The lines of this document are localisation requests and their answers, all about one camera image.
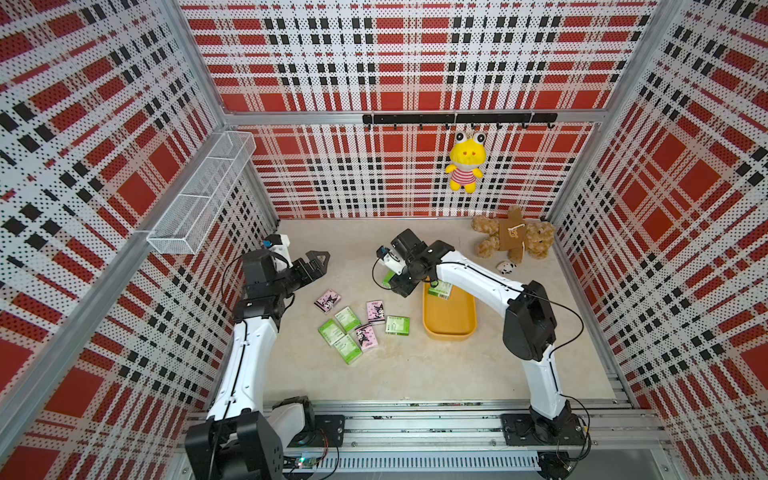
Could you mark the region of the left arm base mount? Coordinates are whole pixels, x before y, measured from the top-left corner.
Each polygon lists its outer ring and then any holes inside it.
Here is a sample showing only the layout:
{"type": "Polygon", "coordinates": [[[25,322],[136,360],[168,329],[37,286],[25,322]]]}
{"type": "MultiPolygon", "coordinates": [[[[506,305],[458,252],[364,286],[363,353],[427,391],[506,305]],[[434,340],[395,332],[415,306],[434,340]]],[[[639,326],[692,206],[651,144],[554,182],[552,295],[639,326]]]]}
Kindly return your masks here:
{"type": "Polygon", "coordinates": [[[314,424],[297,434],[289,443],[289,447],[341,447],[344,443],[345,421],[344,415],[317,415],[314,424]]]}

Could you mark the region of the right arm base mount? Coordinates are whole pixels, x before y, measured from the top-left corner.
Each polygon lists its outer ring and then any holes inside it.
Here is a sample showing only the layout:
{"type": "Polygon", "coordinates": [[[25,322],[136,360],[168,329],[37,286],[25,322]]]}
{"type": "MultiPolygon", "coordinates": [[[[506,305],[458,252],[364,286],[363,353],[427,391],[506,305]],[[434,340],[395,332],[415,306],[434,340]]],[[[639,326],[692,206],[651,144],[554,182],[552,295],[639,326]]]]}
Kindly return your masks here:
{"type": "Polygon", "coordinates": [[[586,440],[580,418],[574,414],[564,420],[557,433],[551,422],[530,414],[503,414],[500,421],[507,446],[577,446],[586,440]]]}

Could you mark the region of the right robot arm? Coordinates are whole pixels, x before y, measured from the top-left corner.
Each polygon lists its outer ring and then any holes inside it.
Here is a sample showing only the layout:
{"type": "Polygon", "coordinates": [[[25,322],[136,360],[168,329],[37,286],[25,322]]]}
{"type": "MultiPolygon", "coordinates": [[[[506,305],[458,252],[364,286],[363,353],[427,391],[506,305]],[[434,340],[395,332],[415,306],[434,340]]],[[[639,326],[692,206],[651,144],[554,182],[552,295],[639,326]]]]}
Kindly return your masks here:
{"type": "Polygon", "coordinates": [[[393,272],[389,289],[402,297],[420,283],[445,281],[498,313],[503,319],[503,344],[523,363],[530,393],[531,435],[546,443],[575,438],[566,432],[574,416],[556,368],[554,303],[543,285],[506,279],[446,242],[426,244],[410,229],[395,237],[389,248],[379,247],[377,261],[393,272]]]}

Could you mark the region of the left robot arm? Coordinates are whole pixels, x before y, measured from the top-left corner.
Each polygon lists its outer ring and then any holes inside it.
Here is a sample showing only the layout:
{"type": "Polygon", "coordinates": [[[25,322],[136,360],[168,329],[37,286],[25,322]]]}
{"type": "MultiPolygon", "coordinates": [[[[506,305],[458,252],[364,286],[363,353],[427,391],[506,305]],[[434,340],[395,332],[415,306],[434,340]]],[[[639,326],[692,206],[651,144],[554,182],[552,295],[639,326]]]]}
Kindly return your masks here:
{"type": "Polygon", "coordinates": [[[322,278],[329,261],[327,251],[292,260],[280,245],[243,255],[232,353],[205,421],[191,426],[184,440],[195,478],[283,478],[284,450],[309,430],[313,414],[302,399],[264,412],[267,367],[287,300],[322,278]]]}

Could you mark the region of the yellow plastic storage box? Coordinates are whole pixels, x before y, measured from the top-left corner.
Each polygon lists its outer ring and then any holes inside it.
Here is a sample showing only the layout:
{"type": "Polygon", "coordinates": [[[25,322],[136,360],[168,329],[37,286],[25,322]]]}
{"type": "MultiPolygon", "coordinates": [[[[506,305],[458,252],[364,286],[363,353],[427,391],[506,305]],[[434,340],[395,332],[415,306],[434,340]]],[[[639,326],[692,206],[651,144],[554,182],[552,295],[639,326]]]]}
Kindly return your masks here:
{"type": "Polygon", "coordinates": [[[453,286],[451,296],[443,300],[427,294],[424,285],[422,323],[433,340],[463,341],[477,329],[475,297],[453,286]]]}

